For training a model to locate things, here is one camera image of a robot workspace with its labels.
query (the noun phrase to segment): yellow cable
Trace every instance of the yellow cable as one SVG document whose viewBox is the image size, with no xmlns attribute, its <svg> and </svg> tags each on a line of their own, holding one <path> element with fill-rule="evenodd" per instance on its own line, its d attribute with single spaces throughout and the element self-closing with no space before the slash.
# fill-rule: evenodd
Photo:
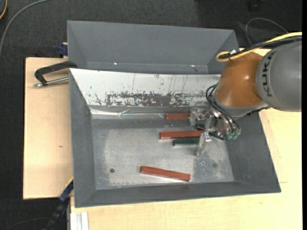
<svg viewBox="0 0 307 230">
<path fill-rule="evenodd" d="M 6 12 L 6 9 L 8 7 L 8 0 L 5 0 L 5 6 L 4 6 L 4 10 L 3 10 L 3 13 L 0 14 L 0 20 L 2 19 L 2 17 L 4 16 L 5 12 Z"/>
<path fill-rule="evenodd" d="M 284 35 L 275 37 L 275 38 L 273 38 L 273 39 L 271 39 L 271 40 L 268 40 L 268 41 L 266 41 L 265 43 L 269 43 L 269 42 L 273 42 L 273 41 L 285 39 L 285 38 L 292 37 L 292 36 L 302 36 L 302 35 L 303 35 L 302 32 L 288 33 L 288 34 L 284 34 Z M 219 54 L 216 55 L 215 60 L 216 60 L 216 61 L 219 61 L 219 62 L 234 60 L 234 59 L 237 59 L 237 58 L 239 58 L 239 57 L 241 57 L 241 56 L 243 56 L 243 55 L 246 55 L 246 54 L 248 54 L 248 53 L 250 53 L 250 52 L 253 52 L 253 51 L 255 51 L 255 50 L 259 49 L 259 48 L 262 48 L 262 46 L 257 47 L 257 48 L 253 48 L 253 49 L 251 49 L 251 50 L 249 50 L 249 51 L 240 53 L 240 54 L 235 55 L 235 56 L 230 56 L 230 57 L 228 57 L 228 58 L 219 59 L 219 57 L 220 57 L 221 55 L 226 55 L 226 54 L 229 54 L 229 53 L 230 53 L 230 51 L 223 51 L 223 52 L 221 52 L 221 53 L 219 53 Z"/>
</svg>

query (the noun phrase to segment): red block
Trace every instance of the red block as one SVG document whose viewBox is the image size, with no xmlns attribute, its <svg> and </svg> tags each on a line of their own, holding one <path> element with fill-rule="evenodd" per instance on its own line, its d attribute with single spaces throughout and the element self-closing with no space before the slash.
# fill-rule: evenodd
<svg viewBox="0 0 307 230">
<path fill-rule="evenodd" d="M 164 116 L 166 120 L 188 119 L 189 117 L 190 117 L 190 113 L 167 113 Z"/>
<path fill-rule="evenodd" d="M 185 182 L 188 182 L 191 179 L 190 174 L 176 172 L 176 171 L 168 171 L 168 170 L 158 169 L 158 168 L 149 167 L 149 166 L 142 166 L 140 173 L 148 174 L 148 175 L 155 175 L 155 176 L 160 176 L 160 177 L 166 177 L 166 178 L 181 180 Z"/>
<path fill-rule="evenodd" d="M 159 133 L 160 139 L 197 138 L 203 130 L 164 131 Z"/>
</svg>

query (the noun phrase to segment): metal clamp handle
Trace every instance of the metal clamp handle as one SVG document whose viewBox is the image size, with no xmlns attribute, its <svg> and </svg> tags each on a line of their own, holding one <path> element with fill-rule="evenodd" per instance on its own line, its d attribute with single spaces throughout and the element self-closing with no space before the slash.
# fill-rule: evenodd
<svg viewBox="0 0 307 230">
<path fill-rule="evenodd" d="M 66 69 L 66 68 L 77 68 L 77 65 L 71 61 L 65 61 L 59 64 L 55 64 L 52 66 L 48 66 L 48 67 L 43 67 L 40 68 L 38 70 L 36 70 L 34 76 L 37 78 L 37 80 L 39 80 L 41 83 L 39 84 L 35 84 L 35 87 L 40 87 L 40 86 L 47 86 L 49 85 L 49 82 L 44 78 L 43 75 L 54 72 L 54 71 L 58 71 L 58 70 L 62 70 L 62 69 Z M 60 80 L 53 80 L 50 81 L 50 83 L 54 83 L 54 82 L 59 82 Z"/>
</svg>

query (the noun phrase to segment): gray metal tray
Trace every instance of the gray metal tray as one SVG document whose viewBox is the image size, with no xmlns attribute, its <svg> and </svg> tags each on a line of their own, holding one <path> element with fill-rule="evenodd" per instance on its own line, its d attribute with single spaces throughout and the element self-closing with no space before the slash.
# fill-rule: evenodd
<svg viewBox="0 0 307 230">
<path fill-rule="evenodd" d="M 239 120 L 237 140 L 213 138 L 201 156 L 193 145 L 159 140 L 161 131 L 194 129 L 164 114 L 204 107 L 203 90 L 218 79 L 70 69 L 76 207 L 280 192 L 257 115 Z M 189 173 L 191 180 L 140 174 L 143 165 Z"/>
<path fill-rule="evenodd" d="M 280 192 L 261 122 L 239 120 L 235 141 L 213 139 L 207 154 L 160 141 L 192 129 L 169 112 L 205 107 L 232 30 L 68 21 L 75 206 Z M 181 182 L 139 173 L 153 166 L 191 174 Z"/>
</svg>

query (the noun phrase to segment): wooden board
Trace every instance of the wooden board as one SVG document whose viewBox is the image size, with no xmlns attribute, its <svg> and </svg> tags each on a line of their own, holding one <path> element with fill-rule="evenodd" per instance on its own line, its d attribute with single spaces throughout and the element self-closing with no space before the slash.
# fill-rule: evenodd
<svg viewBox="0 0 307 230">
<path fill-rule="evenodd" d="M 36 69 L 67 61 L 29 57 L 25 62 L 24 199 L 58 197 L 72 177 L 68 82 L 35 88 Z M 68 70 L 46 75 L 62 78 Z"/>
</svg>

